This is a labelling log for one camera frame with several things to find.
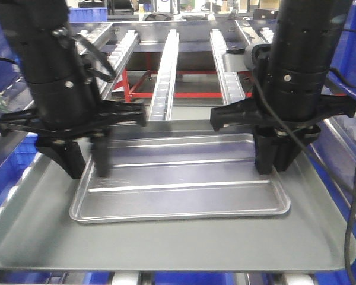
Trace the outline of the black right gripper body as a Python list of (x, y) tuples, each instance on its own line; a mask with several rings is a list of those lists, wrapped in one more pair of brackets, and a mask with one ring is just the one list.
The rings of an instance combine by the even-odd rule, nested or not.
[[(314, 105), (301, 101), (284, 100), (272, 110), (290, 129), (304, 129), (336, 115), (353, 117), (356, 100), (349, 96), (320, 95)], [(214, 131), (226, 124), (249, 124), (262, 128), (282, 128), (260, 98), (246, 98), (222, 107), (211, 109), (210, 123)]]

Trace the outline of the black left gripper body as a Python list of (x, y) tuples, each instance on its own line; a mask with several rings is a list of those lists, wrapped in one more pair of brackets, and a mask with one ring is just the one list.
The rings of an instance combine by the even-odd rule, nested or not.
[(147, 124), (147, 110), (142, 103), (124, 103), (102, 100), (93, 115), (81, 122), (60, 122), (53, 126), (41, 119), (37, 108), (4, 113), (0, 117), (0, 133), (21, 131), (38, 134), (52, 140), (75, 140), (104, 131), (110, 125), (132, 122), (140, 126)]

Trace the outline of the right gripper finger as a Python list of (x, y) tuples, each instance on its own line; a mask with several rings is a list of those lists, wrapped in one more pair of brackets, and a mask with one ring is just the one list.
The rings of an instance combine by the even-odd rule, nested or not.
[(278, 145), (274, 132), (254, 132), (255, 166), (261, 175), (272, 172)]
[(278, 137), (278, 147), (275, 155), (277, 171), (286, 171), (294, 159), (301, 152), (301, 148), (291, 137)]

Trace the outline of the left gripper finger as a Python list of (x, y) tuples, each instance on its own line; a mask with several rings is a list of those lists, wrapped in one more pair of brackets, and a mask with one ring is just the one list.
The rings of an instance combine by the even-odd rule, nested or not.
[(90, 141), (96, 173), (99, 177), (107, 177), (110, 172), (109, 139), (106, 136), (91, 137)]
[(73, 179), (79, 179), (85, 168), (85, 160), (77, 142), (61, 139), (37, 139), (37, 151), (44, 154)]

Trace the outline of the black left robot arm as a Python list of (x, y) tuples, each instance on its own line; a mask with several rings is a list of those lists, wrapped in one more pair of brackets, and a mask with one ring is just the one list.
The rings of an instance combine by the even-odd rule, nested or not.
[(65, 1), (0, 1), (0, 26), (18, 57), (34, 108), (5, 113), (0, 133), (37, 134), (36, 150), (74, 178), (85, 160), (78, 139), (91, 141), (96, 172), (108, 176), (111, 125), (146, 124), (141, 104), (104, 100), (97, 80), (112, 83), (117, 72), (84, 36), (73, 34)]

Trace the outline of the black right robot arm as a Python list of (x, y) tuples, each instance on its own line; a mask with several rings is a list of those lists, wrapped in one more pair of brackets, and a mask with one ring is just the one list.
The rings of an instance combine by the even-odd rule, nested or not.
[(211, 111), (214, 130), (249, 124), (259, 173), (279, 172), (315, 141), (318, 123), (352, 117), (356, 101), (322, 94), (351, 1), (282, 1), (271, 45), (252, 49), (252, 96)]

